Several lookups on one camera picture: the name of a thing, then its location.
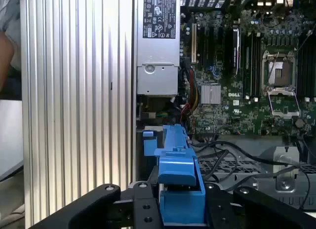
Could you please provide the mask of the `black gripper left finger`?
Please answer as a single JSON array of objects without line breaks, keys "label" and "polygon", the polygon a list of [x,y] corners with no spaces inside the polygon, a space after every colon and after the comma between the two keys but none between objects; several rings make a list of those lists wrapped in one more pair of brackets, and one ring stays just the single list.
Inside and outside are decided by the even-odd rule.
[{"label": "black gripper left finger", "polygon": [[136,183],[124,191],[103,184],[32,226],[34,229],[161,229],[152,186]]}]

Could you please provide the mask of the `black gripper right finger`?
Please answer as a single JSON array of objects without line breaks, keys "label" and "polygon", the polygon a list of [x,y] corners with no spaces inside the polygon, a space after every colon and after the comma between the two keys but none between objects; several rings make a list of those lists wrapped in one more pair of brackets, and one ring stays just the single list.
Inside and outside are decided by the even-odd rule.
[{"label": "black gripper right finger", "polygon": [[210,229],[314,229],[316,219],[250,187],[230,194],[206,183],[205,217]]}]

